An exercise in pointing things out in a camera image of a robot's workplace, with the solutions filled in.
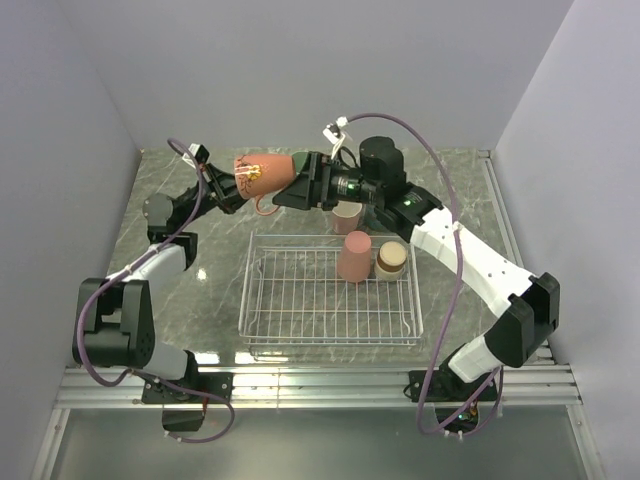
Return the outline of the orange floral mug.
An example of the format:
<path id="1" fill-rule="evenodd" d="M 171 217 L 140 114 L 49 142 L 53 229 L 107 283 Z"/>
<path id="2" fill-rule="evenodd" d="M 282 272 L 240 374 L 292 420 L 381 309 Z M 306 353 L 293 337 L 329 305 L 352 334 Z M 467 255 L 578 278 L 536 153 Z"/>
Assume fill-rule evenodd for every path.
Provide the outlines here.
<path id="1" fill-rule="evenodd" d="M 234 161 L 235 184 L 244 200 L 253 199 L 261 216 L 273 215 L 279 206 L 264 211 L 261 199 L 287 187 L 296 177 L 292 156 L 273 153 L 242 155 Z"/>

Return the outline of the tall pink plastic cup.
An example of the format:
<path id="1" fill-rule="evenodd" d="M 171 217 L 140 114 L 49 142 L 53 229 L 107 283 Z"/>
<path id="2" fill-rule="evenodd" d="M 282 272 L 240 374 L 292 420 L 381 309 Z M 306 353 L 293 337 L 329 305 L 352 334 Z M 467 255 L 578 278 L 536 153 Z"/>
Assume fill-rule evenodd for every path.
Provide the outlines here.
<path id="1" fill-rule="evenodd" d="M 337 275 L 349 283 L 365 281 L 371 271 L 371 254 L 372 241 L 367 233 L 349 233 L 336 262 Z"/>

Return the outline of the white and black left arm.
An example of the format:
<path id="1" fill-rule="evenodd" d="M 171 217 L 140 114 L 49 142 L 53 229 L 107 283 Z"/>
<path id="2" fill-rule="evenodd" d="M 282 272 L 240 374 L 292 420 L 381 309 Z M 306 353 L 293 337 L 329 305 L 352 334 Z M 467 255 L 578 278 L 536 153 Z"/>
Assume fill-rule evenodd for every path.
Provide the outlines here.
<path id="1" fill-rule="evenodd" d="M 195 261 L 198 236 L 187 226 L 219 209 L 233 214 L 245 204 L 232 174 L 200 162 L 195 186 L 177 197 L 150 196 L 142 212 L 147 221 L 148 249 L 107 278 L 85 280 L 79 289 L 73 357 L 100 385 L 115 387 L 123 376 L 108 380 L 100 367 L 120 367 L 166 388 L 177 401 L 200 395 L 203 384 L 194 355 L 157 340 L 153 297 L 172 277 Z"/>

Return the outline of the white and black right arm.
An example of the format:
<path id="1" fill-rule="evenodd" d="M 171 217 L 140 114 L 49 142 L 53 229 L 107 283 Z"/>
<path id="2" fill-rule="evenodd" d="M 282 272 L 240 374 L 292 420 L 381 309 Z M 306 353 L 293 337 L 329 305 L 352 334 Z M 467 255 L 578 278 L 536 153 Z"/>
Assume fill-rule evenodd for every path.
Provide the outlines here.
<path id="1" fill-rule="evenodd" d="M 387 230 L 460 275 L 496 318 L 485 333 L 445 362 L 440 386 L 462 399 L 481 376 L 501 366 L 522 366 L 558 328 L 560 285 L 510 262 L 454 219 L 452 211 L 407 179 L 404 156 L 388 137 L 359 147 L 347 168 L 320 152 L 297 152 L 277 161 L 278 206 L 329 210 L 340 201 L 371 205 Z"/>

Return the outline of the pink mug, cream inside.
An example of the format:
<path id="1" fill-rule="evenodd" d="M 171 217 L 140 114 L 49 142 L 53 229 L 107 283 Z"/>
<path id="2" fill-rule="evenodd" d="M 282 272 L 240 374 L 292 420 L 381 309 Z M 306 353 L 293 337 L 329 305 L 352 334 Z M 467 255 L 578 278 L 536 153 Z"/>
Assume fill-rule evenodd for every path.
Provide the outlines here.
<path id="1" fill-rule="evenodd" d="M 332 229 L 336 234 L 347 235 L 357 229 L 363 205 L 340 201 L 331 211 Z"/>

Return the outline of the blue mug, yellow inside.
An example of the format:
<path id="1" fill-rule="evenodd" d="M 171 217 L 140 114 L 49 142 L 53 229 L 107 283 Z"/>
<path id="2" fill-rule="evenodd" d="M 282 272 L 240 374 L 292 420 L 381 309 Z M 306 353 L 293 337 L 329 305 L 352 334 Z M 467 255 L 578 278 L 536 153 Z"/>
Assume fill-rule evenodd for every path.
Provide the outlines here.
<path id="1" fill-rule="evenodd" d="M 385 210 L 376 205 L 366 205 L 364 224 L 374 232 L 392 233 L 392 223 Z"/>

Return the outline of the cream and brown ceramic cup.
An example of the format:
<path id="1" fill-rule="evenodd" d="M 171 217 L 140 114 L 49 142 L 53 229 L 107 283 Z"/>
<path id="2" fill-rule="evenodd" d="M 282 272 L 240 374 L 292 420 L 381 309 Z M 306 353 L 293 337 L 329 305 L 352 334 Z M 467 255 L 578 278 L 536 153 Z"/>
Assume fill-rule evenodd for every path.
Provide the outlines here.
<path id="1" fill-rule="evenodd" d="M 399 242 L 385 242 L 378 250 L 375 260 L 375 276 L 382 281 L 397 281 L 403 274 L 408 254 Z"/>

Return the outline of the aluminium mounting rail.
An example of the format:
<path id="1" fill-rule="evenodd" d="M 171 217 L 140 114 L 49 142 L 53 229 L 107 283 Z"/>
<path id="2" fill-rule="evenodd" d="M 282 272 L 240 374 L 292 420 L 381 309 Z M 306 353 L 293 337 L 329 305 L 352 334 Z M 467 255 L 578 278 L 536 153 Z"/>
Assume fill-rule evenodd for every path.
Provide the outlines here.
<path id="1" fill-rule="evenodd" d="M 237 409 L 403 408 L 408 370 L 402 367 L 208 366 L 206 373 L 232 375 L 231 403 Z M 143 380 L 126 377 L 113 388 L 97 384 L 84 370 L 65 371 L 54 400 L 57 409 L 142 408 Z M 505 406 L 580 405 L 570 367 L 528 365 L 504 371 Z"/>

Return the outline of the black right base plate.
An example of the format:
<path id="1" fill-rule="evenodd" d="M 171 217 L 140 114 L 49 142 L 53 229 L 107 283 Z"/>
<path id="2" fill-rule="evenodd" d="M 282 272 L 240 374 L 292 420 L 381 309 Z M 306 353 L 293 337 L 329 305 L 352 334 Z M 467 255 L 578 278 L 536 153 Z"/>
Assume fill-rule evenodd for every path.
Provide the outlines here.
<path id="1" fill-rule="evenodd" d="M 404 387 L 403 394 L 413 403 L 418 403 L 422 391 L 426 371 L 411 370 L 408 373 L 409 383 Z M 436 370 L 432 374 L 431 382 L 427 389 L 425 402 L 427 403 L 459 403 L 466 401 L 479 390 L 479 395 L 465 407 L 463 411 L 456 414 L 453 420 L 444 427 L 444 431 L 460 436 L 475 432 L 485 425 L 490 417 L 484 421 L 480 420 L 479 402 L 494 401 L 491 415 L 495 415 L 501 400 L 504 381 L 504 371 L 499 373 L 487 373 L 482 375 L 472 383 L 465 383 L 458 379 L 453 373 L 448 371 L 440 372 Z M 449 416 L 452 416 L 458 407 L 436 407 L 435 415 L 437 423 L 444 423 Z"/>

